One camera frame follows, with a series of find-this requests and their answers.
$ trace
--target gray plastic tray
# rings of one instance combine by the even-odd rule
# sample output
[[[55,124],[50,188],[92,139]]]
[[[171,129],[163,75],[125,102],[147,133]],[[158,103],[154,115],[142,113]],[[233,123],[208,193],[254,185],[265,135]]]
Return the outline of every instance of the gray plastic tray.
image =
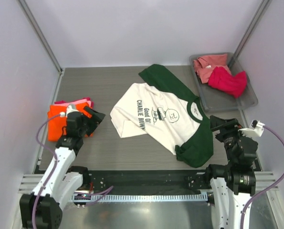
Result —
[[[226,94],[225,92],[219,91],[215,88],[208,86],[207,83],[201,83],[200,78],[195,73],[193,60],[196,60],[198,57],[204,55],[224,54],[224,53],[191,55],[189,58],[189,62],[193,73],[193,78],[197,85],[201,98],[201,104],[204,110],[210,112],[218,112],[218,111],[243,110],[251,106],[256,106],[258,104],[258,100],[251,86],[248,75],[247,75],[246,89],[243,92],[243,94],[237,99],[235,99],[232,95]],[[236,75],[237,73],[242,72],[243,69],[239,64],[238,60],[233,58],[233,53],[227,52],[227,54],[228,54],[227,63],[232,75]]]

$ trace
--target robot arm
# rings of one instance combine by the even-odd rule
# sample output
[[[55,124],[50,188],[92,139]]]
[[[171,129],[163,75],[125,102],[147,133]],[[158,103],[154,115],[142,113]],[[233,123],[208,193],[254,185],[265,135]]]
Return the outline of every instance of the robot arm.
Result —
[[[67,107],[66,114],[61,114],[67,117],[66,134],[62,135],[56,144],[56,156],[52,158],[45,174],[32,193],[22,195],[20,199],[24,228],[33,228],[32,209],[34,205],[36,205],[37,229],[59,228],[64,207],[73,193],[79,187],[89,184],[87,168],[69,168],[69,166],[83,145],[83,137],[93,133],[105,115],[87,106],[84,110],[88,112],[88,116],[77,111],[75,105],[71,104]]]
[[[255,194],[256,178],[252,165],[258,143],[252,136],[261,136],[264,124],[253,121],[252,129],[242,128],[237,119],[210,117],[211,130],[219,131],[216,139],[224,143],[228,164],[209,165],[206,172],[194,179],[194,186],[210,184],[215,201],[215,229],[239,229],[242,210]],[[249,228],[250,206],[245,213],[245,229]]]

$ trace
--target raglan shirt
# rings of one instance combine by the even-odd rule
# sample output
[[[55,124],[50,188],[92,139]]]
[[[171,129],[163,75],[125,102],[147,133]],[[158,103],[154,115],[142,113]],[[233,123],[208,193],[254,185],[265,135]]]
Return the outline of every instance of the raglan shirt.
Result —
[[[139,75],[146,83],[131,85],[110,113],[119,136],[149,134],[177,160],[202,166],[213,155],[213,134],[199,98],[162,65]]]

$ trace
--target white wall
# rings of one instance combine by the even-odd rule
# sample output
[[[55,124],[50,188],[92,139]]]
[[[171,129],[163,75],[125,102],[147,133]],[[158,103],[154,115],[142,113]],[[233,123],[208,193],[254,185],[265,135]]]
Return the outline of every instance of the white wall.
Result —
[[[27,0],[62,67],[188,64],[233,52],[260,0]]]
[[[58,72],[15,0],[0,0],[0,229],[11,228]]]
[[[246,110],[250,122],[261,120],[284,139],[284,0],[272,1],[240,56],[259,99]],[[284,148],[270,133],[257,139],[261,162],[278,178],[284,172]],[[280,185],[284,197],[284,181]]]

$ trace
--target orange cloth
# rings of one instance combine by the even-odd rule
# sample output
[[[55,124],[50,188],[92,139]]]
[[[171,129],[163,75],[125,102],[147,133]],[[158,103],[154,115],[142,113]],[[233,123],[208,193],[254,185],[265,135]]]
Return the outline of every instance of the orange cloth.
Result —
[[[82,113],[84,113],[86,116],[91,117],[91,115],[84,110],[85,106],[89,106],[88,103],[81,103],[76,104],[76,109]],[[58,105],[51,105],[50,111],[47,113],[47,117],[51,118],[54,115],[60,114],[60,112],[66,112],[66,106],[58,106]],[[62,128],[66,126],[66,117],[57,117],[53,120],[48,122],[48,140],[52,142],[58,141],[58,139],[62,135]]]

